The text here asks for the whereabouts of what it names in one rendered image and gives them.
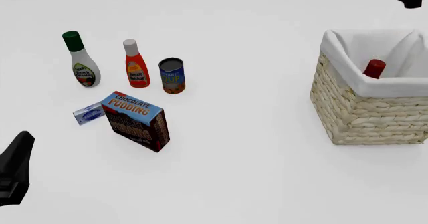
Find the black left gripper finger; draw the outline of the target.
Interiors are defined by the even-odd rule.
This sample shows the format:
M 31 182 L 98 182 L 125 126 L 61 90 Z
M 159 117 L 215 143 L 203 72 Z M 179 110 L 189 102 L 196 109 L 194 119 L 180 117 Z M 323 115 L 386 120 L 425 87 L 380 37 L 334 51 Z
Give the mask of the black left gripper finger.
M 15 181 L 29 181 L 29 161 L 35 138 L 28 131 L 21 131 L 0 154 L 0 177 Z

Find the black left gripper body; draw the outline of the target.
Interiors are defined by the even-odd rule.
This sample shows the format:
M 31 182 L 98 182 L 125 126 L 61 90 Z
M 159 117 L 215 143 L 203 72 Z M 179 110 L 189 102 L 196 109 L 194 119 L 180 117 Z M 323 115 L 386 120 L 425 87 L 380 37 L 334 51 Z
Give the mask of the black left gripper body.
M 29 175 L 0 175 L 0 206 L 19 205 L 29 189 Z

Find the white cloth basket liner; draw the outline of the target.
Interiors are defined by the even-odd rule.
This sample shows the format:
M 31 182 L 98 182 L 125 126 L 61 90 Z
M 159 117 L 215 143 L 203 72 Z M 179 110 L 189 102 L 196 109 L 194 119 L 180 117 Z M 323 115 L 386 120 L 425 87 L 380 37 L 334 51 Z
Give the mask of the white cloth basket liner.
M 320 51 L 339 85 L 361 97 L 428 97 L 428 35 L 420 31 L 328 30 Z M 379 79 L 363 74 L 371 59 L 386 63 Z

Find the woven wicker basket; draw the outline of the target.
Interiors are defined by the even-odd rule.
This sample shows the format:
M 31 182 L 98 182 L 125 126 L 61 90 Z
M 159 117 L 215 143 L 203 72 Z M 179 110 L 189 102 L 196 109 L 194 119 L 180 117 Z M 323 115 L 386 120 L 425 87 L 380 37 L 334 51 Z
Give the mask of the woven wicker basket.
M 428 97 L 360 97 L 338 84 L 334 67 L 323 53 L 310 99 L 335 145 L 421 144 L 428 139 Z

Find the bbq sauce bottle red cap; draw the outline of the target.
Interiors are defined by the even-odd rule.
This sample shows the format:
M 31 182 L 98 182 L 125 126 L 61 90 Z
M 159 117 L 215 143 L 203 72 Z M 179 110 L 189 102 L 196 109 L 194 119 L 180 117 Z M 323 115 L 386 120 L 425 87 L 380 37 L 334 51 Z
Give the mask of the bbq sauce bottle red cap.
M 384 61 L 371 59 L 366 69 L 363 71 L 363 74 L 374 79 L 379 79 L 385 67 L 386 63 Z

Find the small white blue box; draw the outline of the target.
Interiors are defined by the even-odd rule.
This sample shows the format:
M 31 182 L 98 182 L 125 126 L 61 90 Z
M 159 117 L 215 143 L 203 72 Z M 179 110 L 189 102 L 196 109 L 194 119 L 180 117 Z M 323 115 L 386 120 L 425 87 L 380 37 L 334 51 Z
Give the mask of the small white blue box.
M 83 125 L 105 115 L 100 102 L 89 105 L 83 109 L 73 112 L 74 118 L 79 125 Z

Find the ranch dressing bottle green cap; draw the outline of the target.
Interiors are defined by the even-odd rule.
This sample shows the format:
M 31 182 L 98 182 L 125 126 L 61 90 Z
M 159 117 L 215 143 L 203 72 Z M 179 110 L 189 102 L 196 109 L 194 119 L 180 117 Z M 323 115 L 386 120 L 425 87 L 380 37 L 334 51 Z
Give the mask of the ranch dressing bottle green cap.
M 80 34 L 77 31 L 68 31 L 62 38 L 72 57 L 72 71 L 77 81 L 86 88 L 97 86 L 101 80 L 100 69 L 88 55 Z

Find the chocolate pudding box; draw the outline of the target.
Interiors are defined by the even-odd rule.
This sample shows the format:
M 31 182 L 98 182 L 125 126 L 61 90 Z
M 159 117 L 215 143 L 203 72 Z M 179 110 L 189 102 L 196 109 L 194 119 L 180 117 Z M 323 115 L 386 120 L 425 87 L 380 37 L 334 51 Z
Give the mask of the chocolate pudding box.
M 170 141 L 162 108 L 118 91 L 103 99 L 101 105 L 115 133 L 155 152 Z

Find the tomato ketchup bottle white cap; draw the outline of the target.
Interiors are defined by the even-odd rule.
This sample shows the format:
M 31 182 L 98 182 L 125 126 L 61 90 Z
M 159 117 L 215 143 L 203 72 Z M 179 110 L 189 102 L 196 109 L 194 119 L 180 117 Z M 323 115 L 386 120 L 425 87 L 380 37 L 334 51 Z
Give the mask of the tomato ketchup bottle white cap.
M 144 59 L 142 58 L 137 42 L 134 39 L 123 41 L 126 53 L 126 73 L 132 87 L 145 88 L 150 85 L 150 76 Z

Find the blue alphabet soup can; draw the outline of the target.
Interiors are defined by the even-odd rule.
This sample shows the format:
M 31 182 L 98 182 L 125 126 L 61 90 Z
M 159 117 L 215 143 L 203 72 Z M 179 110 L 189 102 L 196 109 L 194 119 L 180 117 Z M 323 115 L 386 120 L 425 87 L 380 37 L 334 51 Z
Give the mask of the blue alphabet soup can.
M 169 94 L 178 94 L 185 89 L 185 75 L 183 61 L 170 57 L 158 64 L 162 79 L 163 90 Z

